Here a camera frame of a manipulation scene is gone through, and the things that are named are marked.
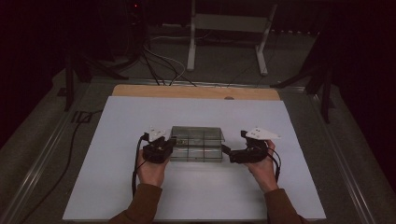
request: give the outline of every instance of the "hand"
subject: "hand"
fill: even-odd
[[[271,140],[265,140],[268,147],[275,150],[275,144]],[[272,150],[268,150],[270,155],[273,155],[274,152]],[[266,157],[264,160],[256,162],[256,163],[245,163],[249,171],[253,174],[257,183],[260,186],[260,189],[266,193],[272,191],[274,189],[279,189],[279,186],[276,183],[275,174],[274,174],[274,165],[271,158]]]
[[[139,177],[140,183],[160,187],[163,184],[165,177],[165,167],[168,162],[169,158],[160,164],[145,161],[143,159],[143,150],[140,149],[137,164],[139,166],[144,163],[137,170],[137,176]]]

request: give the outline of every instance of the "wooden edge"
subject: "wooden edge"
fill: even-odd
[[[184,87],[184,86],[146,86],[118,85],[112,96],[235,99],[235,100],[280,100],[279,94],[272,89]]]

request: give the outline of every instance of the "dark background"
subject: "dark background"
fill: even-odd
[[[240,1],[203,0],[197,10],[256,15]],[[96,58],[111,59],[98,6],[103,1],[0,2],[0,147],[50,90],[51,78],[64,69],[71,45]],[[190,2],[152,0],[146,3],[148,23],[187,25]],[[331,62],[333,84],[359,123],[389,183],[396,190],[395,7],[375,2],[282,2],[273,29],[318,35],[306,63]]]

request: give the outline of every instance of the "table surface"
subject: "table surface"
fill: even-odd
[[[276,140],[282,159],[279,185],[299,214],[325,218],[289,114],[276,91],[120,85],[107,100],[65,220],[107,220],[128,206],[135,146],[151,125],[220,127],[224,144],[235,149],[245,147],[240,131],[256,125],[280,134],[282,139]],[[165,176],[158,221],[266,219],[265,201],[253,176],[245,166],[229,163],[226,156],[222,162],[172,161]]]

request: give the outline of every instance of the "floor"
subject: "floor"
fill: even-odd
[[[187,63],[189,40],[169,36],[185,36],[186,33],[185,28],[173,27],[156,29],[151,35],[168,36],[151,40],[150,51],[171,58],[168,61],[179,73]],[[260,37],[249,35],[236,41],[237,37],[236,34],[227,34],[222,42],[210,38],[199,41],[195,70],[185,72],[184,78],[179,77],[173,82],[173,69],[158,64],[164,62],[149,56],[150,53],[146,52],[146,55],[156,61],[150,61],[150,64],[161,77],[159,82],[162,83],[163,78],[167,85],[172,82],[173,85],[193,83],[214,87],[269,88],[269,85],[297,74],[315,42],[313,36],[271,33],[264,52],[269,74],[262,77],[253,48]],[[0,214],[3,214],[2,218],[8,218],[2,221],[9,221],[4,223],[20,223],[31,211],[34,212],[23,223],[65,223],[62,215],[100,114],[78,127],[67,171],[46,200],[43,203],[40,200],[59,180],[68,163],[77,128],[73,119],[75,112],[103,109],[107,96],[117,84],[156,84],[142,57],[118,72],[129,80],[114,80],[93,68],[91,83],[76,81],[76,101],[69,112],[64,112],[64,97],[57,96],[59,89],[64,87],[64,71],[53,79],[53,89],[0,150]],[[395,194],[337,88],[332,86],[331,123],[326,124],[318,114],[320,95],[304,93],[306,81],[298,81],[278,91],[289,110],[327,216],[327,219],[316,223],[396,223]],[[40,164],[35,163],[42,152],[49,153],[47,159]],[[27,180],[35,187],[27,188],[22,181],[31,173],[35,178]]]

